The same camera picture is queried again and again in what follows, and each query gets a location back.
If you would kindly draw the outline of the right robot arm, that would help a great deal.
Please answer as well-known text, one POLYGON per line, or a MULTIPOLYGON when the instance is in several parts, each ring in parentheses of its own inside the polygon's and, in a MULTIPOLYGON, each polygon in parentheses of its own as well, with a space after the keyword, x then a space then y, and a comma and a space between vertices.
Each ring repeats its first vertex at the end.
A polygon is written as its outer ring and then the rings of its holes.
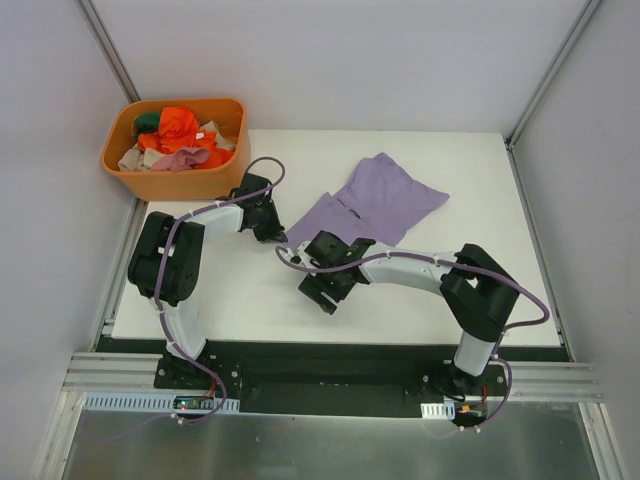
POLYGON ((462 329, 452 363, 430 375, 432 389, 461 400, 481 388, 485 369, 499 343, 519 292, 466 266, 511 276, 481 247, 466 244, 443 260, 428 262, 415 252, 392 248, 373 239, 346 244, 322 231, 293 250, 294 264, 310 268, 299 290, 333 314, 357 284, 394 284, 419 289, 444 299, 462 329))

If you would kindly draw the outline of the purple t shirt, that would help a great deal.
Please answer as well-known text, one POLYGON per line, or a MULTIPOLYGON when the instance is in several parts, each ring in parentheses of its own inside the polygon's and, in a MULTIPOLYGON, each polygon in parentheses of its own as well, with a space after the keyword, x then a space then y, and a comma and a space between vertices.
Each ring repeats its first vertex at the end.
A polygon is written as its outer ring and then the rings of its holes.
POLYGON ((450 195, 411 177, 389 155, 362 159, 345 185, 325 193, 286 233, 294 248, 327 231, 346 244, 358 238, 397 245, 450 195))

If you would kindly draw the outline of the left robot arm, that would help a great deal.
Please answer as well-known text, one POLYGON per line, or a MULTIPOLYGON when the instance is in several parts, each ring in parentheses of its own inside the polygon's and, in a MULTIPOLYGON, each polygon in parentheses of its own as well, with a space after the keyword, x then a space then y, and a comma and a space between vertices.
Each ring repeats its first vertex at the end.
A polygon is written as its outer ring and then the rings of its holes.
POLYGON ((200 357, 206 337, 195 299, 203 247, 244 230, 260 243, 285 242, 272 190, 267 178, 246 173, 239 187, 203 210, 180 218, 155 211, 145 220, 127 278, 159 317, 167 352, 181 359, 176 375, 188 388, 204 387, 212 369, 200 357))

